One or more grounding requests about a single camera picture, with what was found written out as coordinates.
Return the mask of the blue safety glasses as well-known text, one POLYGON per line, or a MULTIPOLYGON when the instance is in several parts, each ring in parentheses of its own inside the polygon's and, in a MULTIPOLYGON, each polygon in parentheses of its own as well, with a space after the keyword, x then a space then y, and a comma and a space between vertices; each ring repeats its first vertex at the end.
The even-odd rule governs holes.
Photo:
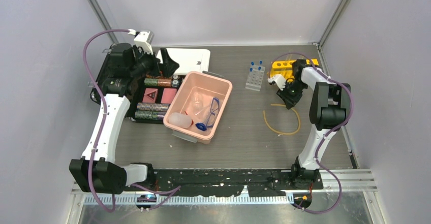
POLYGON ((216 119, 220 111, 220 100, 217 97, 213 97, 209 106, 203 110, 203 117, 199 119, 197 123, 204 123, 207 130, 214 127, 216 119))

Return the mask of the clear tube rack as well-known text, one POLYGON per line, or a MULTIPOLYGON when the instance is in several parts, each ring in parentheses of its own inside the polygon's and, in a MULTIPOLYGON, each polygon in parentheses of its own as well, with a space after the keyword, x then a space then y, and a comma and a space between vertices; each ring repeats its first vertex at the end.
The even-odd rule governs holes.
POLYGON ((260 91, 262 82, 265 77, 265 67, 260 65, 254 65, 250 66, 250 68, 253 68, 253 71, 251 73, 248 73, 245 82, 245 89, 260 91))

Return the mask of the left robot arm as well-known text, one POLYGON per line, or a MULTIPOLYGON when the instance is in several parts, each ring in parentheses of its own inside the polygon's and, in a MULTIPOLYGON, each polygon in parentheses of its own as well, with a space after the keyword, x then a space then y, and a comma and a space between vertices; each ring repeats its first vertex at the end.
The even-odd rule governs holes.
POLYGON ((69 171, 83 192, 121 194, 132 184, 151 190, 156 175, 150 163, 115 164, 115 150, 124 118, 129 116, 140 84, 147 76, 171 76, 179 64, 167 49, 161 49, 164 61, 137 45, 113 45, 100 71, 92 77, 91 100, 100 105, 94 131, 79 159, 72 159, 69 171))

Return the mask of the white wash bottle red cap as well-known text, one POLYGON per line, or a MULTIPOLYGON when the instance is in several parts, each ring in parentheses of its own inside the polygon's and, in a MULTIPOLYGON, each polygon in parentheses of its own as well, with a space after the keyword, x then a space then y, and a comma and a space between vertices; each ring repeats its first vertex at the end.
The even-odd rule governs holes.
POLYGON ((181 114, 178 112, 174 112, 170 114, 170 116, 168 117, 168 122, 171 125, 174 125, 183 129, 187 129, 191 127, 194 123, 190 116, 186 114, 181 114))

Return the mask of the small glass beaker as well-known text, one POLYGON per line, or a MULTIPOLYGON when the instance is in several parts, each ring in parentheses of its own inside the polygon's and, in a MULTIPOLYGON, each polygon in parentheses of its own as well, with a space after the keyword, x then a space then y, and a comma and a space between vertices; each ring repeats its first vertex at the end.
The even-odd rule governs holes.
POLYGON ((193 112, 197 115, 202 112, 204 109, 203 96, 199 92, 194 92, 192 96, 192 109, 193 112))

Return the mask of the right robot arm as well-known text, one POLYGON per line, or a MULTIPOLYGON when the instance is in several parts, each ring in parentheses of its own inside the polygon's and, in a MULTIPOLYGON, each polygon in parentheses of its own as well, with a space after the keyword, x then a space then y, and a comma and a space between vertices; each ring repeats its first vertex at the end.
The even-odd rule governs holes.
POLYGON ((295 188, 304 188, 317 182, 322 168, 321 158, 330 140, 351 117, 351 91, 347 83, 339 83, 321 68, 298 59, 292 64, 293 79, 281 74, 267 81, 278 87, 277 95, 287 109, 292 109, 302 98, 303 90, 310 88, 313 96, 309 110, 312 124, 303 151, 291 167, 290 182, 295 188))

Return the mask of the yellow test tube rack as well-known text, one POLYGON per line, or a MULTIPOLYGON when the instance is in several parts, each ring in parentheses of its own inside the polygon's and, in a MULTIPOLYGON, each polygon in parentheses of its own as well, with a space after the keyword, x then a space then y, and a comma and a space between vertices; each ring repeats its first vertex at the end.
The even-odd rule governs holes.
POLYGON ((268 73, 268 83, 270 85, 275 84, 273 77, 281 75, 287 82, 293 82, 297 75, 301 72, 299 68, 294 67, 296 60, 279 60, 274 61, 271 65, 270 72, 268 73))

